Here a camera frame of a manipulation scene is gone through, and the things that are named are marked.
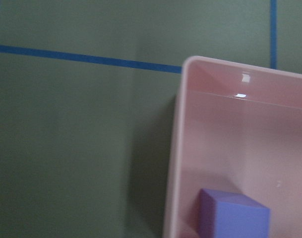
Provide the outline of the purple foam block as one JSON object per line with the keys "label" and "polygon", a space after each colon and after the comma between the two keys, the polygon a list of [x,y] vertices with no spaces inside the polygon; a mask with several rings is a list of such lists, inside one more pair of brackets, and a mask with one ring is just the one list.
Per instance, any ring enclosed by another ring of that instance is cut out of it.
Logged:
{"label": "purple foam block", "polygon": [[267,238],[270,209],[250,197],[213,189],[200,191],[201,238]]}

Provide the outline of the pink plastic bin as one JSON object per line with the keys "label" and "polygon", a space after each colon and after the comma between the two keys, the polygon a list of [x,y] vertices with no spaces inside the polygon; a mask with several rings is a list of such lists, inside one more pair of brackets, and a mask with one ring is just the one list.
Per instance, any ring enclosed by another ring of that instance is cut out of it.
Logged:
{"label": "pink plastic bin", "polygon": [[163,237],[199,236],[202,188],[251,197],[270,209],[271,238],[302,238],[302,74],[184,62]]}

